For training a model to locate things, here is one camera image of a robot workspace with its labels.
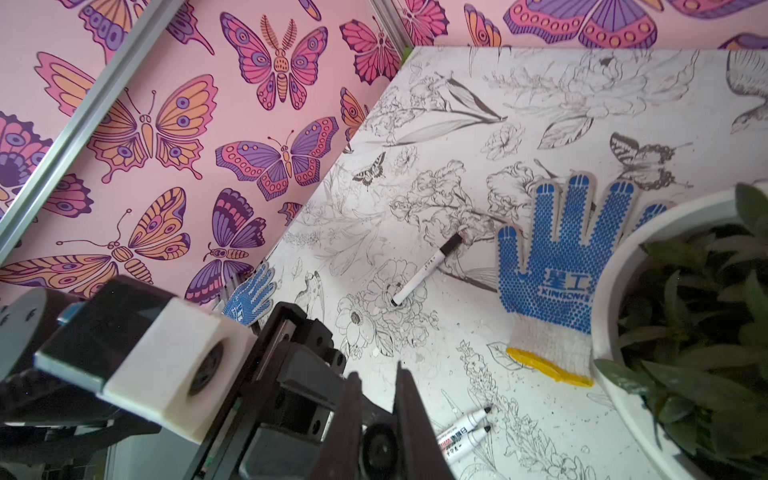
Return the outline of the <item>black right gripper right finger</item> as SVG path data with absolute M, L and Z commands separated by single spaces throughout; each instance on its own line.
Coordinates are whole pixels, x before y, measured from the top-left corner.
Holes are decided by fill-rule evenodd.
M 397 479 L 453 480 L 412 373 L 397 365 L 393 404 L 398 446 Z

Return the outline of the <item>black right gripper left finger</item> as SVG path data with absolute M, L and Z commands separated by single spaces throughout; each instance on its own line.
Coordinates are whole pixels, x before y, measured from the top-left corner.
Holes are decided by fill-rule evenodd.
M 357 372 L 344 381 L 335 411 L 309 479 L 358 479 L 362 435 L 362 382 Z

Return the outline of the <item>white marker pen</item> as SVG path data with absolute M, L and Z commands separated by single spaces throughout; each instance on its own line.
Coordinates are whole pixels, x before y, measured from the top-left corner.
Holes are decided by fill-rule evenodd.
M 474 412 L 467 413 L 456 420 L 451 426 L 437 436 L 437 442 L 440 449 L 447 449 L 461 437 L 471 433 L 480 422 L 488 416 L 491 410 L 492 407 L 487 406 Z
M 396 292 L 391 299 L 393 306 L 400 306 L 408 296 L 427 279 L 463 242 L 460 233 L 452 235 L 427 262 Z
M 449 445 L 444 450 L 444 458 L 449 465 L 472 453 L 488 437 L 491 426 L 476 429 Z

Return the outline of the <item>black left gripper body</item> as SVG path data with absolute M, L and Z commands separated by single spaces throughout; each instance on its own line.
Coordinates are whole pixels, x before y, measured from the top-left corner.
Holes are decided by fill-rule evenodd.
M 185 478 L 307 478 L 341 413 L 346 365 L 321 321 L 277 303 Z

